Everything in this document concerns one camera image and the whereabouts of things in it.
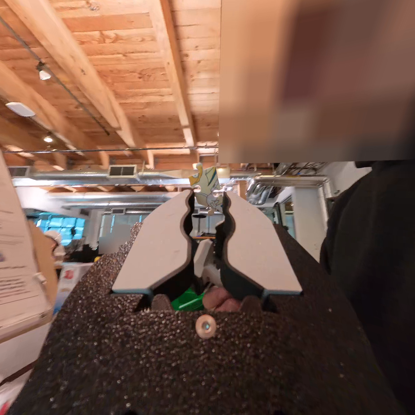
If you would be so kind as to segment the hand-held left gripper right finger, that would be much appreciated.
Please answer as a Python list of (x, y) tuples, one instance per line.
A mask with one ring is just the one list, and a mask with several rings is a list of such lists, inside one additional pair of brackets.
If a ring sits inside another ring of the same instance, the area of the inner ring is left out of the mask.
[(257, 207), (234, 192), (223, 194), (223, 232), (220, 277), (237, 300), (255, 296), (300, 295), (302, 286), (276, 229)]

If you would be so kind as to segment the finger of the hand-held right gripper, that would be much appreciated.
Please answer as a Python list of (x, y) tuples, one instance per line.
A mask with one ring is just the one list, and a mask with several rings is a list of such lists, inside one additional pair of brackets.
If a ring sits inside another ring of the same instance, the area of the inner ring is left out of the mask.
[(194, 255), (194, 274), (202, 276), (205, 266), (213, 261), (214, 243), (212, 239), (203, 239), (198, 243)]

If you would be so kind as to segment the person's right hand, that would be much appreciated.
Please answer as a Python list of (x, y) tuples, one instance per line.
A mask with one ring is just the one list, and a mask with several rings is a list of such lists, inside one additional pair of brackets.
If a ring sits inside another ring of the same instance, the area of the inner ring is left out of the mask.
[(236, 312), (240, 309), (241, 302), (223, 287), (212, 286), (206, 291), (203, 306), (211, 312)]

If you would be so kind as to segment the white instruction board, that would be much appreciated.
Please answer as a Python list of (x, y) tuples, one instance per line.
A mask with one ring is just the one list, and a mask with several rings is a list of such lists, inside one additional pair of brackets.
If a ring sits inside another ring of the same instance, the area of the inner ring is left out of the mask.
[(3, 155), (0, 156), (0, 339), (40, 324), (51, 311), (29, 224)]

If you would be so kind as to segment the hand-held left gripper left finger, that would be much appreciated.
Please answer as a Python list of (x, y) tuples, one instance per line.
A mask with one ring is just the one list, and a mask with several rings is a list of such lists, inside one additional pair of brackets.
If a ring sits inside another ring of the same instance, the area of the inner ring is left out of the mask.
[(194, 192), (184, 190), (148, 215), (112, 285), (114, 294), (178, 298), (193, 284), (194, 206)]

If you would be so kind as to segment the white cardboard box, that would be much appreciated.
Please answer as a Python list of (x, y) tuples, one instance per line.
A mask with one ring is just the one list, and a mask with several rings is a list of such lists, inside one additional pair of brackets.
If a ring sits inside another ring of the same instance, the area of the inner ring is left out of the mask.
[(90, 269), (92, 265), (93, 265), (93, 262), (90, 262), (90, 263), (64, 262), (62, 264), (59, 282), (58, 282), (58, 291), (57, 291), (55, 305), (54, 305), (54, 314), (57, 314), (60, 311), (66, 298), (69, 296), (69, 294), (74, 289), (76, 284), (86, 274), (86, 272)]

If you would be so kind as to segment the green plastic bin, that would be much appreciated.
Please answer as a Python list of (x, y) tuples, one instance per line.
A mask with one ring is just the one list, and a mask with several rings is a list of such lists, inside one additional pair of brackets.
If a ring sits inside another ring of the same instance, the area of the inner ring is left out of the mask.
[(172, 308), (180, 312), (195, 312), (204, 309), (203, 297), (205, 292), (197, 294), (193, 287), (189, 287), (183, 294), (171, 302)]

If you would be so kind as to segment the silver air duct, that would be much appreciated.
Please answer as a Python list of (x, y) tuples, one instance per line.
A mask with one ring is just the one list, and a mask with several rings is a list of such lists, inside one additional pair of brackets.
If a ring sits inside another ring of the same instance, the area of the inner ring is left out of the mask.
[(137, 171), (135, 178), (108, 178), (108, 169), (106, 170), (64, 170), (60, 172), (36, 172), (31, 173), (28, 177), (33, 180), (64, 180), (64, 181), (81, 181), (86, 182), (88, 180), (116, 180), (123, 179), (127, 181), (144, 182), (149, 180), (164, 180), (164, 179), (187, 179), (189, 176), (196, 173), (194, 169), (175, 169), (175, 170), (144, 170)]

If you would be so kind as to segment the white ceiling device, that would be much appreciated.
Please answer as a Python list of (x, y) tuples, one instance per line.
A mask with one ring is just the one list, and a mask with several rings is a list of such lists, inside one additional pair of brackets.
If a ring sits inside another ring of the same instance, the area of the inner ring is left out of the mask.
[(32, 118), (36, 116), (35, 112), (22, 102), (7, 102), (5, 106), (20, 117)]

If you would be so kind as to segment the colourful printed puzzle piece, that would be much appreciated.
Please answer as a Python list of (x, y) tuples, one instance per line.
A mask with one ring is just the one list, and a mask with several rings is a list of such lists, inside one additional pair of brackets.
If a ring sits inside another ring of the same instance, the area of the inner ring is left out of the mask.
[(223, 213), (223, 194), (218, 193), (221, 187), (216, 167), (204, 169), (201, 163), (197, 163), (195, 168), (197, 173), (188, 179), (192, 189), (199, 189), (195, 193), (197, 202), (213, 211)]

